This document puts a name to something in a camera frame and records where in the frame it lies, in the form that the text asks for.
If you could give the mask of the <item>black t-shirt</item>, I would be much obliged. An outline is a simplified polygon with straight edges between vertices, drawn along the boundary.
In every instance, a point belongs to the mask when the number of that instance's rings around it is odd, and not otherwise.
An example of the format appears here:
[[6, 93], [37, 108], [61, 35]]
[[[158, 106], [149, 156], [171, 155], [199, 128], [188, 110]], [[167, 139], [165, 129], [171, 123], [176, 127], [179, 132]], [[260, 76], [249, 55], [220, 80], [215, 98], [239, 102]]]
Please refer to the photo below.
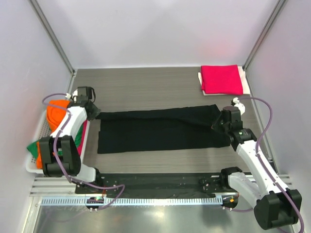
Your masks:
[[101, 112], [99, 154], [223, 148], [228, 137], [212, 129], [217, 105], [150, 111]]

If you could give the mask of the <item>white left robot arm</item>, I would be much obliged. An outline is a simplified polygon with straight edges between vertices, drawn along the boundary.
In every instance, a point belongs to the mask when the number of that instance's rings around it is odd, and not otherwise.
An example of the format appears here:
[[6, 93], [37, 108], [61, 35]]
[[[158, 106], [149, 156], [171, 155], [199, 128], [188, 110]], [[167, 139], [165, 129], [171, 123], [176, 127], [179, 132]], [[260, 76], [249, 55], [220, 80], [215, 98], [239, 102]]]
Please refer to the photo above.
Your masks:
[[69, 99], [68, 107], [46, 102], [54, 96], [46, 96], [42, 103], [65, 111], [65, 116], [50, 136], [39, 140], [43, 174], [46, 177], [62, 177], [75, 184], [86, 184], [92, 193], [100, 193], [103, 181], [99, 170], [83, 164], [75, 145], [77, 133], [85, 121], [94, 120], [101, 110], [95, 106], [95, 90], [89, 86], [78, 87], [72, 94], [62, 94]]

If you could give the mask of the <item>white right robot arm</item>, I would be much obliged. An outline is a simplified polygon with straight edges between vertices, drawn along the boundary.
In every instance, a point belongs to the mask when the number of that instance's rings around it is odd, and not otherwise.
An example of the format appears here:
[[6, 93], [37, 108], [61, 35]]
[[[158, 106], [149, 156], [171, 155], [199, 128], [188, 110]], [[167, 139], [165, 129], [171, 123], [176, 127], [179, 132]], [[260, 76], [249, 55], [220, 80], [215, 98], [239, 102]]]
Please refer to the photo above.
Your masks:
[[242, 115], [245, 106], [236, 97], [230, 106], [222, 109], [212, 125], [216, 132], [223, 133], [230, 140], [233, 150], [244, 160], [255, 182], [251, 182], [238, 167], [221, 171], [219, 186], [225, 192], [236, 190], [249, 203], [255, 219], [264, 230], [299, 224], [304, 232], [305, 224], [300, 213], [302, 196], [296, 189], [290, 189], [279, 177], [264, 156], [260, 142], [263, 136], [255, 137], [251, 129], [244, 128]]

